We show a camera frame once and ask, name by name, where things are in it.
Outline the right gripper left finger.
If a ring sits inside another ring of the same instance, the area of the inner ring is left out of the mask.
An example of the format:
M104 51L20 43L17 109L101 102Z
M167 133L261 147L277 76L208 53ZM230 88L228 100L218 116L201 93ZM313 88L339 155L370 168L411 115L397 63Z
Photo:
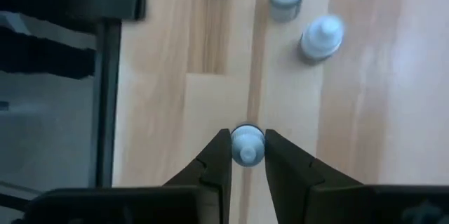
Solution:
M190 163L163 184L198 185L218 195L218 224L229 224L232 190L232 142L229 129L220 129Z

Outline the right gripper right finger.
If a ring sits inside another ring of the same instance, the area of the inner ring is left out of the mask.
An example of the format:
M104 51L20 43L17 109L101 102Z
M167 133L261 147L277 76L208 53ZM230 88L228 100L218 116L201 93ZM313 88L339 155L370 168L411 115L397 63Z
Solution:
M265 170L279 224L365 224L363 184L272 129Z

